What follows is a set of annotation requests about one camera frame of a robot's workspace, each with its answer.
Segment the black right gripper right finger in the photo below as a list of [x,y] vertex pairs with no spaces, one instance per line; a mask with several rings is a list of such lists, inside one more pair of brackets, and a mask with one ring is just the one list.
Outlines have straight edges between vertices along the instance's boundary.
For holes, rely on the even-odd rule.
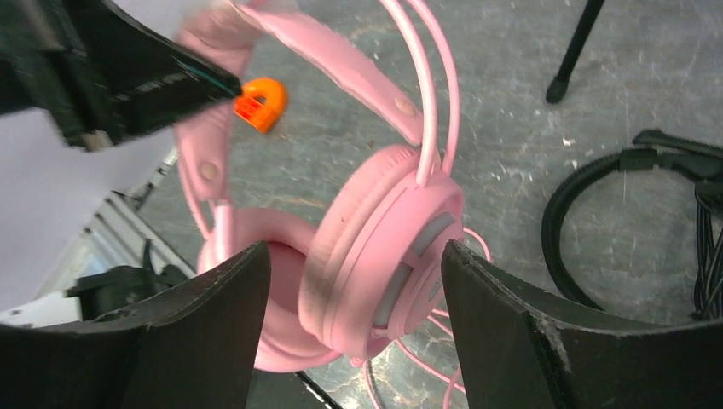
[[450,241],[442,281],[472,408],[719,408],[722,323],[655,325],[558,297]]

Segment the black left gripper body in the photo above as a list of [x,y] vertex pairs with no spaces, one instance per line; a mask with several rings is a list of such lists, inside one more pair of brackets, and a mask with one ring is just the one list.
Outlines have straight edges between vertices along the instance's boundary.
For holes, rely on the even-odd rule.
[[65,143],[95,152],[119,145],[124,121],[109,82],[92,62],[61,1],[3,1],[1,59],[21,90],[11,110],[42,108]]

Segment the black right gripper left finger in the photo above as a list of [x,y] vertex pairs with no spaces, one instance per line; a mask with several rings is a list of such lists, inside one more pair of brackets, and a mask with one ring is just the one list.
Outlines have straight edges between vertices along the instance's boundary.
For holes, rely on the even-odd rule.
[[270,270],[269,248],[259,241],[94,321],[3,325],[2,407],[244,407]]

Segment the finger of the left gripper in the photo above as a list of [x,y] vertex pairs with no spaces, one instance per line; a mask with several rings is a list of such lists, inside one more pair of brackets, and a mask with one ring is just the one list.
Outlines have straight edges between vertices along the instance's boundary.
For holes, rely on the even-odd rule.
[[236,75],[158,34],[111,1],[65,1],[94,130],[148,135],[240,94]]

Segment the pink headphones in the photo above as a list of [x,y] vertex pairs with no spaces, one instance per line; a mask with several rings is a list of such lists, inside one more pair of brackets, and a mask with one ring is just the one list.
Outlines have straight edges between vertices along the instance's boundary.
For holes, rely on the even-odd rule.
[[341,356],[370,360],[413,332],[442,296],[440,263],[448,241],[464,235],[464,194],[452,179],[460,92],[450,47],[427,5],[412,2],[447,75],[448,139],[437,150],[437,101],[430,64],[402,5],[385,7],[413,58],[422,104],[415,106],[344,37],[298,11],[261,1],[220,2],[191,15],[178,42],[235,77],[264,33],[319,67],[340,89],[403,137],[378,150],[339,191],[319,226],[281,210],[239,209],[228,189],[229,103],[176,125],[178,168],[189,209],[205,238],[198,270],[248,245],[269,244],[272,285],[255,367],[296,372]]

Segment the black headphones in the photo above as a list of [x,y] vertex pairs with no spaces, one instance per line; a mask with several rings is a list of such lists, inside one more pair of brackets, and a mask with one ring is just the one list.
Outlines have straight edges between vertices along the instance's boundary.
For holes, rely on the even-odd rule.
[[571,301],[657,323],[722,315],[722,150],[661,130],[576,167],[541,246]]

